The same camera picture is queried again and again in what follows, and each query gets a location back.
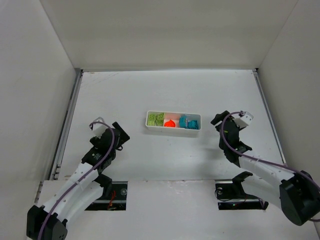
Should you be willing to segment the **teal long lego brick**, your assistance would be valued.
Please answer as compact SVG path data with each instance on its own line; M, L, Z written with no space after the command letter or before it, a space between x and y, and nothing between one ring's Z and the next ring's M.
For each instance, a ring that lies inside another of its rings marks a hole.
M199 130L199 123L197 120L190 120L187 122L187 128L190 130Z

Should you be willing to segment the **teal round lego piece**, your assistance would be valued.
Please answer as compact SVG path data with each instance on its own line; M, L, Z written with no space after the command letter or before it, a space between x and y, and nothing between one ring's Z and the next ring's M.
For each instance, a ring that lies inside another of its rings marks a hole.
M179 127L183 128L183 129L187 129L188 128L188 117L186 115L182 115L179 118Z

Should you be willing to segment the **light green lego brick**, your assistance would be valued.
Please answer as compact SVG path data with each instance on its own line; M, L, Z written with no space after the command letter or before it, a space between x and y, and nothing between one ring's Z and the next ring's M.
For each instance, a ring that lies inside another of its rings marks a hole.
M147 126L156 126L156 125L157 125L157 123L155 120L148 120L147 121Z

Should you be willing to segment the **orange round lego piece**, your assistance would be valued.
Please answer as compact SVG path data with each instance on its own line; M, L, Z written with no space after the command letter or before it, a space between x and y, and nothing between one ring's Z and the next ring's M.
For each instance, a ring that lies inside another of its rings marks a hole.
M170 119L169 121L166 121L163 126L168 128L175 128L176 123L172 119Z

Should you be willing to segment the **white three-compartment tray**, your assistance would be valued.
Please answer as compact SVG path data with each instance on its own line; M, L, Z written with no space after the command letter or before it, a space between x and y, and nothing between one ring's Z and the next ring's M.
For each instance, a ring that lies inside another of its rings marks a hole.
M176 127L164 127L164 126L147 126L148 116L149 114L159 114L165 113L164 115L164 123L173 120L176 123ZM199 130L188 129L188 128L180 128L179 119L182 115L186 115L188 117L188 121L197 120L199 125ZM188 136L193 137L197 136L202 129L202 117L200 114L195 113L184 113L184 112L169 112L169 111L159 111L159 110L149 110L146 113L145 117L145 126L148 130L153 132L160 132L165 134L172 134L174 136Z

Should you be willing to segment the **light green long brick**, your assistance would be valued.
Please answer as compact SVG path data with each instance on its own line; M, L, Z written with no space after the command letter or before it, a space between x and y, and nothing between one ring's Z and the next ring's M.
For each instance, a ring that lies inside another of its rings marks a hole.
M156 120L155 121L155 125L157 126L157 127L163 127L164 126L164 120Z

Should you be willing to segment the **teal green lego stack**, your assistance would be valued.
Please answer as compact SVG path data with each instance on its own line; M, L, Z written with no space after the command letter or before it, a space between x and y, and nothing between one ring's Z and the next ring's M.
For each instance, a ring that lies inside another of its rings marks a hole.
M148 120L149 120L149 121L155 121L156 119L157 119L156 114L149 114L149 115L148 115Z

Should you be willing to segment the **light green small brick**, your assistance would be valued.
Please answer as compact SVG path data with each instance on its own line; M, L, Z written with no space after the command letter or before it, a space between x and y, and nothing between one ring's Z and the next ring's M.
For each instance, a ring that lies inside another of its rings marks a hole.
M165 113L164 112L161 112L159 114L157 114L157 120L164 120L165 119Z

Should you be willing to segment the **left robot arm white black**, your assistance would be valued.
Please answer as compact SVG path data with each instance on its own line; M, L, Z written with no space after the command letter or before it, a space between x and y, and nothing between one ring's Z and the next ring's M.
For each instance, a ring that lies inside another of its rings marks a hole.
M122 190L103 172L130 136L118 122L109 126L100 117L89 127L94 132L89 140L92 147L76 170L52 198L28 210L26 235L31 240L64 240L72 221L96 200L102 199L107 203L105 209L113 210L113 201L123 197Z

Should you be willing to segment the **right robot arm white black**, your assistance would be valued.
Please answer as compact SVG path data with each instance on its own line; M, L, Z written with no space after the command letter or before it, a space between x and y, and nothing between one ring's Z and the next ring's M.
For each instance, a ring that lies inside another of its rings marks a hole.
M224 111L210 122L219 133L219 148L226 159L243 171L229 183L216 183L215 196L231 205L234 200L259 200L266 207L278 207L297 226L318 223L320 187L311 175L284 164L262 159L240 140L240 131L248 127L253 116L247 111Z

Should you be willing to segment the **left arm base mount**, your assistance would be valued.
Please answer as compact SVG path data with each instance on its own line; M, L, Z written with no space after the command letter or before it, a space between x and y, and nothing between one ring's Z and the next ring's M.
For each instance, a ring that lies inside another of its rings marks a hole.
M91 203L85 211L125 211L127 208L128 182L115 181L111 190Z

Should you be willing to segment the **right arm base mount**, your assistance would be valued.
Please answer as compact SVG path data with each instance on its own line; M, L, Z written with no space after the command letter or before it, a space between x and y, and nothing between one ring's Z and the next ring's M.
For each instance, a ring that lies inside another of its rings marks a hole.
M262 210L265 211L269 203L261 198L247 194L242 183L247 178L253 176L252 173L244 171L232 179L217 180L215 182L214 195L217 199L217 207L220 211L236 210Z

